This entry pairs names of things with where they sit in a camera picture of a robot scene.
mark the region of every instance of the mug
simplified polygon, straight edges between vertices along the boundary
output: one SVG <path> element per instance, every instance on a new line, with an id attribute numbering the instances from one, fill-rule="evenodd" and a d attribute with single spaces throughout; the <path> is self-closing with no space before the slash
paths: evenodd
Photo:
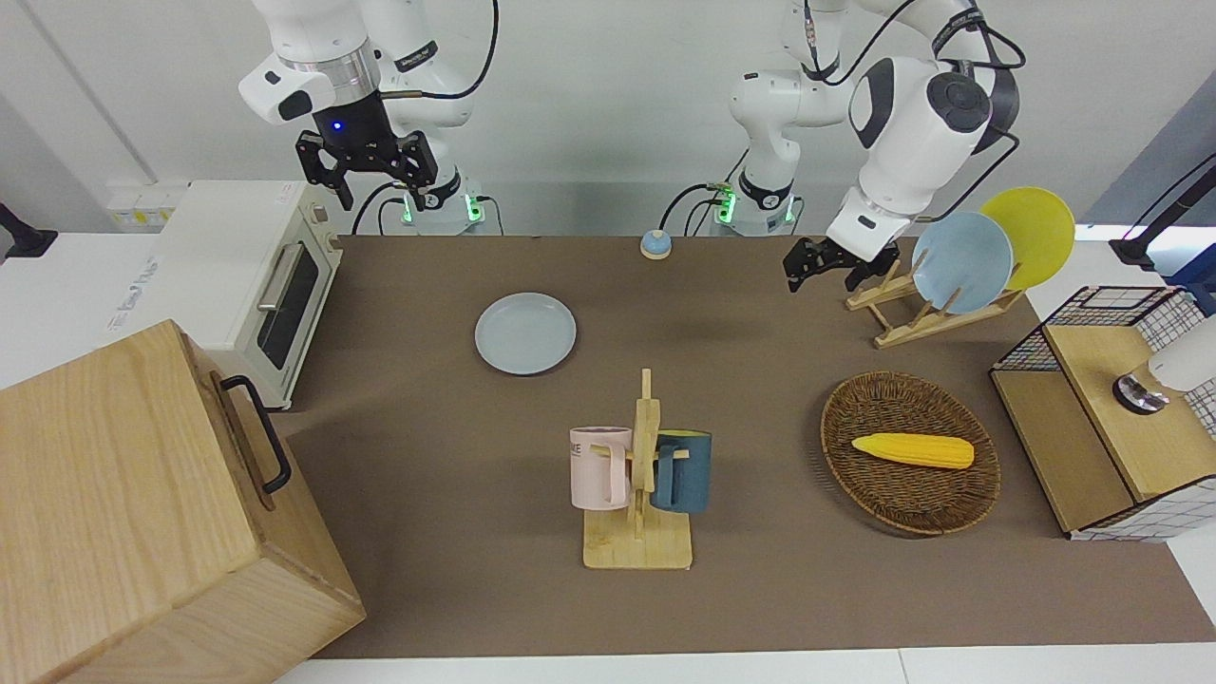
<path id="1" fill-rule="evenodd" d="M 651 505 L 671 512 L 702 512 L 709 506 L 710 434 L 699 430 L 660 430 Z M 675 458 L 687 449 L 688 458 Z"/>
<path id="2" fill-rule="evenodd" d="M 587 511 L 629 505 L 630 483 L 625 450 L 634 444 L 627 427 L 575 427 L 570 431 L 570 503 Z M 604 447 L 599 455 L 592 447 Z"/>

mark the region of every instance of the oven door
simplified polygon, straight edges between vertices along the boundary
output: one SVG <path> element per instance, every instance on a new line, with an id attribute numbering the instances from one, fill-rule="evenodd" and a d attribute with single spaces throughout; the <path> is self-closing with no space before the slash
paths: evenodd
<path id="1" fill-rule="evenodd" d="M 313 336 L 333 268 L 313 231 L 300 219 L 278 251 L 270 281 L 258 299 L 260 323 L 247 357 L 265 377 L 275 379 L 283 403 Z"/>

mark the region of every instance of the black cable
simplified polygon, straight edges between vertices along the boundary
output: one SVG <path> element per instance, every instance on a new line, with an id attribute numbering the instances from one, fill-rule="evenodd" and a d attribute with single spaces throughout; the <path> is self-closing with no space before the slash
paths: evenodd
<path id="1" fill-rule="evenodd" d="M 473 94 L 482 82 L 485 80 L 485 74 L 490 73 L 490 65 L 494 62 L 494 51 L 499 46 L 499 0 L 490 0 L 494 5 L 494 27 L 490 29 L 490 49 L 485 52 L 485 63 L 482 65 L 482 73 L 477 74 L 477 79 L 473 84 L 460 92 L 428 92 L 426 90 L 389 90 L 382 92 L 381 97 L 384 100 L 402 100 L 402 99 L 418 99 L 427 97 L 430 100 L 460 100 L 461 97 L 468 97 Z"/>
<path id="2" fill-rule="evenodd" d="M 861 65 L 861 61 L 869 52 L 869 49 L 874 46 L 874 43 L 878 41 L 878 38 L 883 34 L 883 32 L 886 30 L 886 27 L 891 26 L 891 23 L 895 21 L 895 17 L 897 17 L 900 15 L 900 12 L 902 12 L 906 9 L 908 9 L 908 6 L 912 5 L 917 0 L 905 0 L 903 2 L 901 2 L 900 6 L 896 7 L 895 11 L 893 11 L 890 13 L 890 16 L 886 17 L 885 21 L 883 21 L 882 26 L 878 27 L 878 30 L 876 30 L 874 34 L 869 37 L 869 40 L 866 43 L 866 46 L 861 49 L 861 54 L 857 55 L 857 58 L 852 62 L 852 66 L 849 67 L 849 71 L 846 71 L 845 74 L 843 77 L 840 77 L 840 79 L 838 79 L 838 80 L 823 79 L 823 85 L 828 85 L 828 86 L 840 85 L 841 83 L 849 80 L 849 77 L 851 77 L 854 74 L 854 72 L 857 71 L 857 67 Z M 803 0 L 803 10 L 804 10 L 804 15 L 805 16 L 810 16 L 810 11 L 811 11 L 810 0 Z M 1008 71 L 1013 71 L 1013 69 L 1020 69 L 1021 67 L 1026 66 L 1026 54 L 1023 52 L 1021 47 L 1018 46 L 1017 43 L 1014 43 L 1013 40 L 1009 40 L 1008 38 L 1004 37 L 1004 34 L 1002 34 L 1001 32 L 998 32 L 995 28 L 990 27 L 987 24 L 987 22 L 981 22 L 979 26 L 980 26 L 981 30 L 986 32 L 989 35 L 992 35 L 993 38 L 996 38 L 1001 43 L 1006 44 L 1010 50 L 1013 50 L 1014 55 L 1018 56 L 1018 61 L 1014 62 L 1014 63 L 1006 63 L 1006 62 L 972 62 L 973 67 L 989 67 L 989 68 L 992 68 L 992 69 L 1008 69 Z M 812 47 L 810 45 L 807 45 L 807 46 L 811 47 L 811 62 L 815 65 L 815 71 L 822 72 L 823 69 L 820 67 L 820 60 L 818 60 L 818 55 L 816 54 L 815 47 Z M 956 66 L 958 65 L 958 60 L 942 60 L 942 61 L 952 63 L 952 65 L 956 65 Z"/>
<path id="3" fill-rule="evenodd" d="M 1195 164 L 1195 168 L 1188 170 L 1186 173 L 1186 175 L 1183 175 L 1178 180 L 1173 181 L 1173 185 L 1171 185 L 1170 187 L 1166 187 L 1165 192 L 1162 192 L 1160 197 L 1158 197 L 1156 200 L 1154 200 L 1153 203 L 1149 204 L 1147 209 L 1144 209 L 1144 213 L 1141 214 L 1141 218 L 1136 219 L 1136 223 L 1133 223 L 1130 226 L 1127 226 L 1127 232 L 1124 234 L 1124 240 L 1127 240 L 1127 236 L 1131 235 L 1133 230 L 1136 230 L 1136 226 L 1139 225 L 1141 222 L 1143 222 L 1148 217 L 1149 212 L 1152 212 L 1153 209 L 1155 209 L 1156 206 L 1160 204 L 1162 200 L 1165 200 L 1166 197 L 1169 197 L 1170 192 L 1173 192 L 1175 187 L 1182 185 L 1182 181 L 1187 180 L 1192 175 L 1195 175 L 1197 170 L 1204 168 L 1207 164 L 1207 162 L 1210 162 L 1212 159 L 1216 159 L 1216 152 L 1212 152 L 1211 155 L 1207 155 L 1206 157 L 1204 157 L 1204 161 L 1201 161 L 1198 164 Z"/>
<path id="4" fill-rule="evenodd" d="M 985 170 L 984 173 L 981 173 L 980 176 L 975 179 L 975 183 L 973 183 L 972 186 L 968 187 L 967 191 L 963 192 L 958 197 L 958 200 L 955 200 L 955 203 L 951 204 L 948 209 L 946 209 L 945 212 L 942 212 L 940 215 L 936 215 L 936 217 L 917 217 L 916 223 L 935 223 L 935 222 L 939 222 L 939 220 L 948 217 L 955 209 L 958 208 L 959 204 L 963 203 L 964 200 L 967 200 L 967 197 L 970 196 L 970 194 L 976 187 L 980 186 L 981 183 L 984 183 L 985 179 L 987 179 L 987 176 L 992 172 L 996 170 L 997 167 L 1001 166 L 1001 162 L 1004 162 L 1006 159 L 1008 159 L 1009 155 L 1013 155 L 1013 152 L 1018 148 L 1018 146 L 1021 145 L 1021 139 L 1019 139 L 1017 135 L 1014 135 L 1014 134 L 1012 134 L 1009 131 L 1006 131 L 1006 130 L 1001 130 L 1000 128 L 996 128 L 996 127 L 992 127 L 992 130 L 997 131 L 998 134 L 1001 134 L 1004 138 L 1008 138 L 1013 142 L 1013 145 L 1010 145 L 1009 148 L 1004 151 L 1004 155 L 1001 155 L 1001 157 L 996 162 L 993 162 L 992 166 L 990 166 L 987 168 L 987 170 Z"/>
<path id="5" fill-rule="evenodd" d="M 900 16 L 900 12 L 907 10 L 908 5 L 916 1 L 917 0 L 903 0 L 903 2 L 900 2 L 900 6 L 895 7 L 895 11 L 893 11 L 890 16 L 888 16 L 883 21 L 882 26 L 878 27 L 878 30 L 876 30 L 874 34 L 869 37 L 869 41 L 867 41 L 866 46 L 861 49 L 861 54 L 857 55 L 857 58 L 852 62 L 852 66 L 849 67 L 849 71 L 846 71 L 845 74 L 840 77 L 839 80 L 832 82 L 828 79 L 823 79 L 823 85 L 840 85 L 841 83 L 849 80 L 849 77 L 852 75 L 852 72 L 857 71 L 857 67 L 861 66 L 861 61 L 866 58 L 866 55 L 869 52 L 869 49 L 873 47 L 874 43 L 878 41 L 878 37 L 880 37 L 883 32 L 886 30 L 886 27 L 891 26 L 891 23 L 895 21 L 895 17 Z M 815 68 L 816 69 L 820 68 L 818 60 L 815 60 Z"/>
<path id="6" fill-rule="evenodd" d="M 394 185 L 396 185 L 396 181 L 385 183 L 384 185 L 381 185 L 376 190 L 372 190 L 370 195 L 367 195 L 367 198 L 364 200 L 364 206 L 359 207 L 359 213 L 355 214 L 355 223 L 351 224 L 350 226 L 351 235 L 359 235 L 359 224 L 364 220 L 364 214 L 367 213 L 367 207 L 372 204 L 372 200 L 375 200 L 377 195 L 388 190 L 389 187 L 393 187 Z"/>
<path id="7" fill-rule="evenodd" d="M 499 219 L 499 235 L 506 235 L 507 231 L 505 228 L 502 228 L 502 207 L 499 206 L 499 201 L 495 200 L 494 197 L 490 197 L 489 195 L 478 195 L 477 201 L 490 202 L 491 204 L 494 204 L 494 215 Z"/>
<path id="8" fill-rule="evenodd" d="M 692 215 L 697 213 L 697 209 L 699 209 L 700 207 L 705 207 L 705 215 L 708 215 L 709 212 L 710 212 L 710 209 L 713 209 L 714 204 L 717 204 L 717 200 L 716 198 L 715 200 L 702 200 L 700 202 L 697 202 L 696 204 L 693 204 L 691 209 L 688 209 L 688 218 L 685 219 L 685 232 L 683 232 L 685 237 L 688 237 L 688 229 L 692 228 Z M 692 231 L 692 236 L 697 237 L 697 231 L 699 231 L 699 230 L 700 230 L 700 225 L 698 225 L 696 228 L 696 230 Z"/>
<path id="9" fill-rule="evenodd" d="M 381 229 L 381 235 L 384 235 L 384 207 L 389 204 L 404 204 L 404 203 L 405 200 L 402 200 L 401 197 L 389 197 L 388 200 L 381 202 L 381 208 L 376 209 L 376 224 Z"/>
<path id="10" fill-rule="evenodd" d="M 747 147 L 747 148 L 743 150 L 743 153 L 739 155 L 738 161 L 736 161 L 734 166 L 731 167 L 731 170 L 726 172 L 726 178 L 722 179 L 722 183 L 730 183 L 731 181 L 731 176 L 734 175 L 734 172 L 739 170 L 739 167 L 743 166 L 743 159 L 747 158 L 748 152 L 750 152 L 750 151 L 751 151 L 751 147 Z M 715 200 L 720 200 L 721 196 L 722 196 L 722 191 L 721 190 L 719 190 L 717 192 L 714 192 L 714 198 Z M 697 222 L 697 228 L 694 228 L 693 231 L 692 231 L 693 235 L 697 235 L 700 231 L 700 226 L 705 224 L 705 218 L 709 215 L 709 212 L 711 209 L 713 209 L 713 207 L 705 207 L 705 211 L 702 212 L 700 220 Z M 687 228 L 685 228 L 685 235 L 688 235 L 688 229 Z"/>
<path id="11" fill-rule="evenodd" d="M 659 230 L 663 230 L 663 226 L 668 225 L 668 217 L 671 215 L 671 209 L 676 208 L 676 204 L 680 203 L 680 200 L 683 200 L 685 197 L 692 195 L 698 190 L 713 190 L 713 187 L 708 183 L 698 183 L 697 185 L 689 185 L 688 187 L 681 190 L 680 194 L 676 195 L 676 198 L 672 200 L 670 204 L 668 204 L 668 209 L 663 212 L 663 219 L 659 222 Z"/>
<path id="12" fill-rule="evenodd" d="M 996 38 L 1001 43 L 1004 43 L 1006 46 L 1008 46 L 1010 50 L 1013 50 L 1013 54 L 1018 56 L 1018 61 L 1014 62 L 1014 63 L 1012 63 L 1012 65 L 1006 63 L 1006 62 L 997 62 L 997 63 L 991 63 L 991 62 L 972 62 L 973 67 L 991 67 L 993 69 L 1009 69 L 1009 71 L 1012 71 L 1012 69 L 1020 69 L 1021 67 L 1026 66 L 1026 54 L 1021 51 L 1021 47 L 1019 47 L 1017 43 L 1009 40 L 1008 38 L 1006 38 L 1003 33 L 1001 33 L 997 29 L 990 27 L 987 23 L 983 23 L 983 24 L 980 24 L 980 27 L 981 27 L 981 30 L 987 32 L 989 35 L 991 35 L 992 38 Z"/>
<path id="13" fill-rule="evenodd" d="M 794 228 L 789 229 L 790 235 L 798 232 L 798 223 L 803 220 L 803 212 L 806 211 L 806 200 L 803 197 L 794 197 L 794 202 L 801 202 L 801 206 L 798 207 L 798 215 L 794 217 Z"/>

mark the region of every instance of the wooden stand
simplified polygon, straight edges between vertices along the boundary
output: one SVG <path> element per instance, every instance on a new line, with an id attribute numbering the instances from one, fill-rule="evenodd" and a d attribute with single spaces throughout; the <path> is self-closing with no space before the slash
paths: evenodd
<path id="1" fill-rule="evenodd" d="M 651 369 L 642 369 L 642 398 L 634 413 L 632 499 L 614 511 L 582 511 L 582 565 L 596 570 L 688 570 L 692 531 L 688 514 L 649 503 L 659 439 L 659 400 L 651 397 Z M 687 458 L 687 452 L 675 458 Z"/>
<path id="2" fill-rule="evenodd" d="M 886 276 L 876 287 L 868 290 L 862 290 L 852 297 L 845 301 L 845 307 L 850 312 L 857 309 L 869 309 L 874 319 L 883 326 L 883 333 L 874 337 L 874 346 L 879 349 L 885 349 L 886 347 L 894 347 L 896 344 L 902 344 L 905 342 L 912 342 L 913 340 L 921 340 L 922 337 L 929 337 L 930 335 L 936 335 L 939 332 L 945 332 L 947 330 L 953 330 L 968 324 L 973 324 L 979 320 L 1001 315 L 1009 310 L 1009 308 L 1021 298 L 1025 293 L 1024 290 L 1006 290 L 996 298 L 991 304 L 984 307 L 978 312 L 972 312 L 969 314 L 951 314 L 947 313 L 951 304 L 958 299 L 963 293 L 963 288 L 959 287 L 950 296 L 946 304 L 941 309 L 935 308 L 931 303 L 925 302 L 917 315 L 908 323 L 899 326 L 894 326 L 883 315 L 883 312 L 878 310 L 878 304 L 883 302 L 894 302 L 896 299 L 902 299 L 905 297 L 911 297 L 917 295 L 916 282 L 912 276 L 916 274 L 921 264 L 924 263 L 924 258 L 929 254 L 928 251 L 921 253 L 921 257 L 912 264 L 912 270 L 906 275 L 895 276 L 895 271 L 900 268 L 900 262 L 896 259 L 891 264 L 891 269 L 886 271 Z M 1013 267 L 1013 273 L 1018 273 L 1018 265 Z"/>

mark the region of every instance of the yellow corn cob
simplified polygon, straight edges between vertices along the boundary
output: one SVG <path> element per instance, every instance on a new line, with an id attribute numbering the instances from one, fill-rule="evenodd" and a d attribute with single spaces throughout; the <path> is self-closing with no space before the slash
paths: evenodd
<path id="1" fill-rule="evenodd" d="M 908 465 L 959 470 L 975 462 L 975 447 L 958 437 L 878 432 L 857 437 L 852 445 L 872 456 Z"/>

